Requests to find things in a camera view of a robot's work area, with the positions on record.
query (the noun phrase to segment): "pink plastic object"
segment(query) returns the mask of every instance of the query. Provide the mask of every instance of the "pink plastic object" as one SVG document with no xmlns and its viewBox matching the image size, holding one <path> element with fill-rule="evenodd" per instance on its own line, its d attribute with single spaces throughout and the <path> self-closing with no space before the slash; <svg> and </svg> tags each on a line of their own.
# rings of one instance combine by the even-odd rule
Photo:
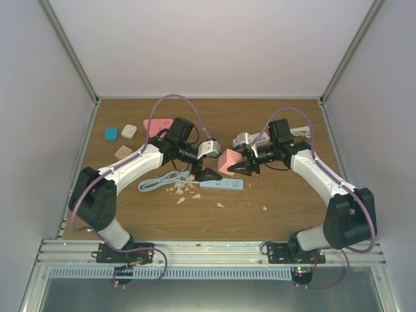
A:
<svg viewBox="0 0 416 312">
<path fill-rule="evenodd" d="M 218 171 L 229 176 L 234 176 L 235 172 L 229 172 L 227 169 L 233 164 L 239 163 L 241 160 L 242 156 L 239 152 L 227 149 L 218 158 Z"/>
<path fill-rule="evenodd" d="M 170 129 L 170 126 L 173 124 L 173 119 L 152 119 L 150 123 L 150 133 L 149 137 L 154 137 L 159 131 L 163 129 Z M 147 130 L 149 120 L 143 120 L 144 129 Z"/>
</svg>

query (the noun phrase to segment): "robotic arm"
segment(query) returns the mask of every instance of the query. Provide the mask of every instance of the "robotic arm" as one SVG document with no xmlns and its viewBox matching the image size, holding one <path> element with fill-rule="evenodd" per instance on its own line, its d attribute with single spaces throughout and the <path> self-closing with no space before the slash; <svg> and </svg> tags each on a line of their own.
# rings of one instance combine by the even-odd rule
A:
<svg viewBox="0 0 416 312">
<path fill-rule="evenodd" d="M 352 190 L 363 202 L 376 234 L 374 196 L 369 189 L 357 189 L 344 181 L 313 155 L 307 142 L 294 141 L 286 119 L 270 122 L 268 131 L 271 145 L 256 147 L 243 144 L 243 155 L 247 159 L 227 170 L 250 176 L 252 172 L 260 173 L 260 164 L 282 161 L 287 168 L 300 174 L 324 200 L 328 210 L 323 225 L 293 233 L 289 237 L 288 245 L 295 261 L 321 248 L 341 249 L 371 237 L 371 229 L 362 209 L 345 188 Z"/>
<path fill-rule="evenodd" d="M 176 118 L 164 138 L 154 136 L 149 139 L 146 149 L 140 156 L 137 153 L 142 147 L 110 166 L 98 170 L 91 167 L 83 169 L 70 198 L 70 210 L 74 210 L 81 194 L 93 180 L 106 172 L 111 172 L 88 192 L 79 206 L 77 216 L 111 246 L 117 249 L 129 249 L 134 239 L 116 219 L 116 198 L 126 186 L 145 173 L 176 159 L 191 165 L 190 173 L 195 175 L 196 181 L 222 179 L 221 175 L 210 168 L 202 170 L 203 158 L 218 156 L 220 144 L 213 138 L 202 142 L 198 149 L 186 143 L 193 127 L 192 122 L 184 118 Z"/>
</svg>

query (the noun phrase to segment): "wooden table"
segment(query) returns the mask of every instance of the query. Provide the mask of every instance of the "wooden table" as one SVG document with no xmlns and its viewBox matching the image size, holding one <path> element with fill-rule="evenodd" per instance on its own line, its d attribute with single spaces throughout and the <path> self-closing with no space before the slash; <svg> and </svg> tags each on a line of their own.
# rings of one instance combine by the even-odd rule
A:
<svg viewBox="0 0 416 312">
<path fill-rule="evenodd" d="M 142 122 L 149 118 L 154 99 L 108 99 L 101 102 L 91 133 L 83 168 L 100 168 L 113 163 L 114 153 L 125 145 L 139 148 L 145 137 Z M 292 106 L 302 109 L 311 119 L 315 132 L 316 150 L 328 166 L 338 171 L 324 118 L 313 100 L 275 99 L 195 99 L 206 127 L 222 145 L 231 147 L 240 132 L 259 132 L 278 108 Z M 203 131 L 193 110 L 179 99 L 169 99 L 156 110 L 155 118 L 182 116 L 193 121 Z M 306 125 L 303 117 L 292 111 L 279 114 L 274 120 L 288 118 L 291 127 Z M 132 140 L 119 137 L 116 142 L 104 140 L 105 129 L 126 124 L 136 125 Z M 217 169 L 216 159 L 204 165 Z M 281 163 L 272 163 L 282 167 Z M 147 173 L 126 187 L 117 198 L 117 219 L 136 239 L 146 240 L 287 240 L 289 234 L 322 224 L 326 206 L 319 195 L 298 174 L 291 170 L 279 172 L 262 166 L 261 174 L 246 177 L 243 192 L 190 189 L 182 195 L 166 191 L 166 187 L 152 192 L 139 192 L 139 181 L 160 177 L 171 171 L 167 164 Z M 201 198 L 192 199 L 195 194 Z M 185 201 L 177 204 L 184 197 Z M 93 239 L 91 233 L 73 233 L 67 224 L 65 239 Z"/>
</svg>

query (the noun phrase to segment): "metal grille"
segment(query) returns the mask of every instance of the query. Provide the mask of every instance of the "metal grille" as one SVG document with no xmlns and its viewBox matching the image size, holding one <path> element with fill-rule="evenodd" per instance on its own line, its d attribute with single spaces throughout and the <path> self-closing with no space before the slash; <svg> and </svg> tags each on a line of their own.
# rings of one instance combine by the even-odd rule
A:
<svg viewBox="0 0 416 312">
<path fill-rule="evenodd" d="M 163 268 L 135 267 L 128 279 L 153 279 L 160 276 Z M 54 266 L 50 278 L 112 278 L 112 266 Z M 168 280 L 291 280 L 290 268 L 168 268 L 164 279 Z"/>
</svg>

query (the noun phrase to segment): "beige block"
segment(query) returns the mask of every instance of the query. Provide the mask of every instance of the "beige block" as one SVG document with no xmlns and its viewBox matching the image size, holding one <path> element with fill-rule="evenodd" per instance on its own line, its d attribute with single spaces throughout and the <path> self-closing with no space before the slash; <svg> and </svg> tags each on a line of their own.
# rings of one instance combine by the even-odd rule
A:
<svg viewBox="0 0 416 312">
<path fill-rule="evenodd" d="M 123 158 L 126 158 L 127 156 L 131 155 L 133 153 L 132 149 L 129 149 L 127 146 L 121 146 L 118 151 L 114 154 L 116 159 L 118 161 L 122 160 Z"/>
</svg>

